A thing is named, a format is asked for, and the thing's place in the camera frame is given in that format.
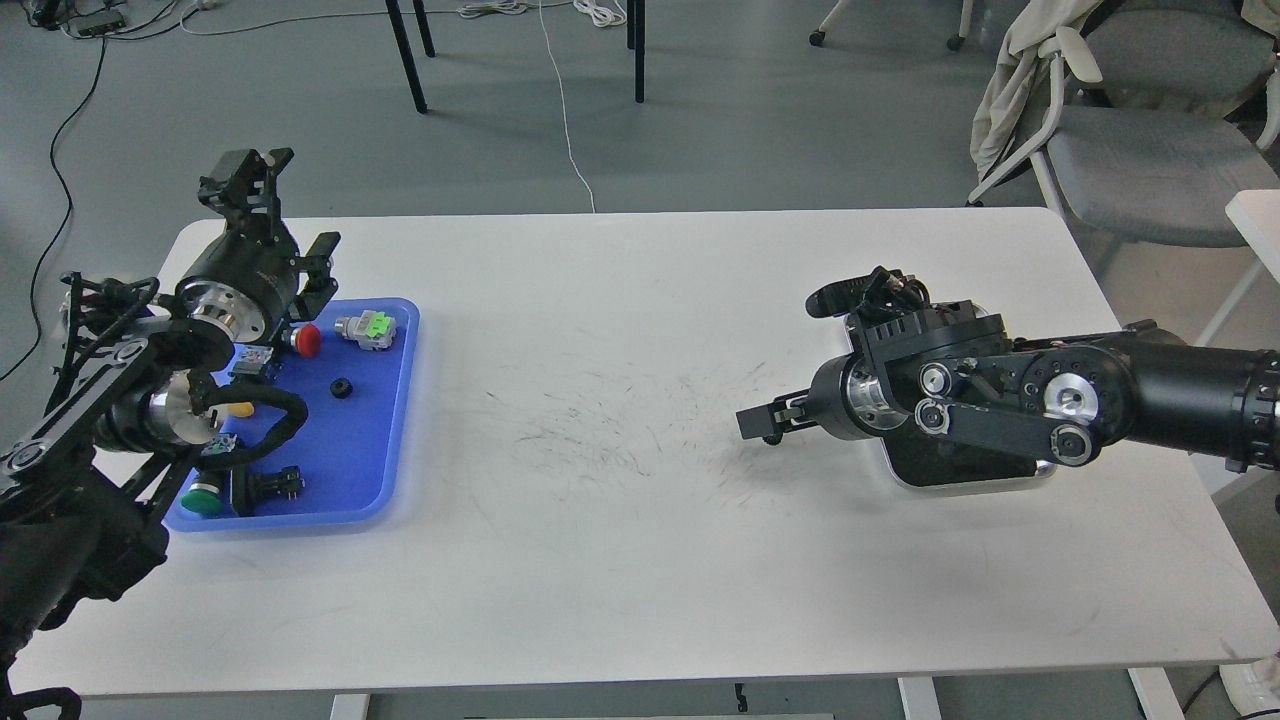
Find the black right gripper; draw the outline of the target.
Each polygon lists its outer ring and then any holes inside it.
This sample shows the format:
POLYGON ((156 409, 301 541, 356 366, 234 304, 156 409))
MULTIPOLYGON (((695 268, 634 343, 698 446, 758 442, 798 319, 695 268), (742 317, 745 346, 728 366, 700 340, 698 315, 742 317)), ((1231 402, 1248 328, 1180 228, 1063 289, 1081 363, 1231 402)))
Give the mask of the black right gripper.
POLYGON ((736 413, 742 439, 762 439, 774 447, 791 432, 819 425, 838 439, 887 436, 908 420, 884 397, 878 377, 860 355, 844 355, 822 364, 808 395, 782 395, 736 413), (808 413, 805 409, 808 400, 808 413))

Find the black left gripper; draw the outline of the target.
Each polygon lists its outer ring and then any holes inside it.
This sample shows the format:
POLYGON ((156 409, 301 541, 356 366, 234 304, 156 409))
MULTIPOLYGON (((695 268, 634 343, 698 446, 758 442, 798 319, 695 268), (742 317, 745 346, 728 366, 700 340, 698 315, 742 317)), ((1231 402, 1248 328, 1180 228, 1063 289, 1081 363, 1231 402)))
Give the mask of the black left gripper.
POLYGON ((332 255, 340 233, 319 234, 298 258, 282 219, 276 181, 293 156, 293 149, 230 150, 198 179, 198 201, 224 218, 225 229, 175 295, 189 316, 215 325, 237 345, 262 343, 285 322, 315 320, 339 287, 332 255), (306 275, 301 291, 298 274, 306 275))

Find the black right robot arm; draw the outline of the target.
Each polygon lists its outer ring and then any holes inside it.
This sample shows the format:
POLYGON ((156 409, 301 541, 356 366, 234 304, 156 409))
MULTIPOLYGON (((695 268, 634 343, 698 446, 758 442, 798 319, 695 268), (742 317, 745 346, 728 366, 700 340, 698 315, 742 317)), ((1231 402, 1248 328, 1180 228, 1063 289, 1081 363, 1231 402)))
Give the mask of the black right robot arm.
POLYGON ((849 354, 805 389, 744 409, 745 439, 818 427, 878 439, 915 488, 1041 477, 1119 441, 1277 468, 1277 354, 1196 347, 1153 322, 1027 340, 969 300, 936 302, 914 275, 876 268, 806 299, 838 318, 849 354))

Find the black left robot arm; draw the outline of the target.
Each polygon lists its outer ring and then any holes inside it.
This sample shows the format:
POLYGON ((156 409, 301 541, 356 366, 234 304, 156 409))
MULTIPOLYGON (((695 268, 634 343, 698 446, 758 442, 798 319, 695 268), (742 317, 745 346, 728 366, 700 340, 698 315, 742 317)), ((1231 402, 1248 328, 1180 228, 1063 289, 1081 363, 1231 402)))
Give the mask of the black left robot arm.
POLYGON ((256 461, 308 418, 292 392, 214 373, 283 341, 335 295, 337 232, 301 252, 276 182, 292 149, 225 152, 198 200, 223 232, 175 288, 67 273, 67 342, 42 420, 3 455, 3 670, 82 600, 119 600, 165 562, 163 519, 193 470, 256 461))

